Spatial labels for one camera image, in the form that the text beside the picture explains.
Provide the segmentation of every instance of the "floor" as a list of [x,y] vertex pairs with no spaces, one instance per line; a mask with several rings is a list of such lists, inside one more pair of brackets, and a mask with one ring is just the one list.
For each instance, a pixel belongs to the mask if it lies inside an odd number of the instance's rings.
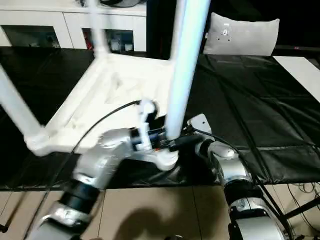
[[[302,193],[296,185],[289,187],[300,204],[315,197],[314,192]],[[267,189],[285,213],[296,207],[286,184],[269,185]],[[4,225],[10,219],[20,202],[8,232],[0,233],[0,240],[23,238],[43,194],[39,191],[0,192],[0,224]],[[50,192],[39,215],[43,216],[61,194],[60,191]],[[228,206],[220,186],[110,189],[101,197],[103,204],[95,207],[97,214],[82,236],[83,240],[97,237],[103,240],[163,240],[171,235],[181,235],[189,240],[229,239]],[[305,212],[305,216],[320,229],[317,207]],[[314,235],[300,215],[292,218],[290,224],[296,236]]]

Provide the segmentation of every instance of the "black cable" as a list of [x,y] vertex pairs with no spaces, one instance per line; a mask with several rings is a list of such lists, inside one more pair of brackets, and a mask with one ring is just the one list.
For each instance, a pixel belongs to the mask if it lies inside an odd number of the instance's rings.
[[132,102],[129,102],[125,105],[122,105],[120,107],[118,107],[117,109],[109,112],[107,115],[103,116],[102,118],[100,118],[97,122],[95,122],[95,124],[93,124],[85,133],[84,135],[80,138],[80,140],[77,142],[77,144],[74,146],[74,148],[72,149],[72,151],[66,156],[66,158],[64,159],[64,161],[61,163],[61,165],[59,166],[58,168],[58,171],[56,171],[56,174],[52,177],[51,181],[50,181],[50,184],[49,184],[49,187],[46,189],[46,192],[45,194],[43,195],[43,198],[42,200],[40,201],[40,203],[38,204],[38,207],[35,211],[35,213],[33,214],[33,217],[28,225],[28,228],[24,234],[24,237],[23,237],[23,240],[25,240],[27,238],[27,236],[29,235],[29,232],[34,224],[34,221],[36,219],[36,217],[38,216],[38,213],[39,213],[39,210],[42,208],[44,202],[47,200],[48,198],[48,195],[49,195],[49,192],[51,190],[51,188],[54,186],[59,174],[61,173],[61,171],[64,169],[66,163],[69,161],[70,157],[75,153],[76,149],[78,148],[79,144],[81,143],[81,141],[88,135],[88,133],[96,126],[98,125],[99,123],[101,123],[103,120],[105,120],[107,117],[111,116],[112,114],[122,110],[122,109],[125,109],[131,105],[138,105],[140,103],[140,101],[132,101]]
[[278,204],[276,203],[276,201],[274,200],[274,198],[271,196],[271,194],[269,193],[269,191],[266,189],[266,187],[264,186],[264,184],[260,181],[260,179],[258,178],[258,176],[254,173],[254,171],[248,166],[248,164],[245,162],[245,158],[242,156],[242,153],[240,152],[240,150],[234,146],[233,144],[231,144],[230,142],[228,142],[227,140],[224,140],[223,138],[216,136],[214,134],[208,133],[206,131],[202,131],[199,129],[196,129],[194,127],[192,127],[192,129],[195,132],[201,133],[201,134],[205,134],[208,135],[210,137],[213,137],[214,139],[220,141],[221,143],[224,143],[226,145],[229,145],[231,148],[233,148],[238,154],[239,154],[239,159],[241,160],[242,164],[245,165],[245,167],[249,170],[249,172],[252,175],[252,178],[255,178],[255,180],[258,182],[259,186],[262,188],[262,190],[264,191],[264,193],[267,195],[267,197],[270,199],[272,205],[275,207],[275,209],[271,206],[271,204],[266,201],[266,204],[268,205],[268,207],[270,208],[270,210],[273,212],[273,214],[275,215],[275,217],[280,221],[280,223],[283,225],[285,231],[288,234],[288,237],[290,240],[293,240],[293,233],[291,231],[291,228],[289,226],[289,222],[288,220],[285,218],[283,212],[281,211],[280,207],[278,206]]
[[[291,191],[291,189],[290,189],[290,187],[289,187],[289,184],[287,184],[287,187],[288,187],[288,190],[289,190],[289,192],[290,192],[290,194],[291,194],[291,197],[292,197],[292,199],[293,199],[293,201],[295,202],[295,205],[297,206],[297,207],[300,207],[300,204],[299,204],[299,202],[297,201],[297,199],[296,199],[296,197],[294,196],[294,194],[292,193],[292,191]],[[305,216],[305,214],[302,212],[301,213],[302,215],[303,215],[303,221],[305,222],[305,224],[307,224],[307,225],[309,225],[309,227],[310,228],[312,228],[316,233],[318,233],[318,234],[320,234],[320,230],[319,229],[316,229],[314,226],[312,226],[312,224],[308,221],[308,219],[306,218],[306,216]]]

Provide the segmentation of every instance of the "white pillow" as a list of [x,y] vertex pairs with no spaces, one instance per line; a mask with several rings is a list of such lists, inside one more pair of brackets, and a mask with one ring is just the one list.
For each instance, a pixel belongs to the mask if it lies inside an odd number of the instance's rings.
[[213,12],[203,53],[270,56],[279,21],[235,21]]

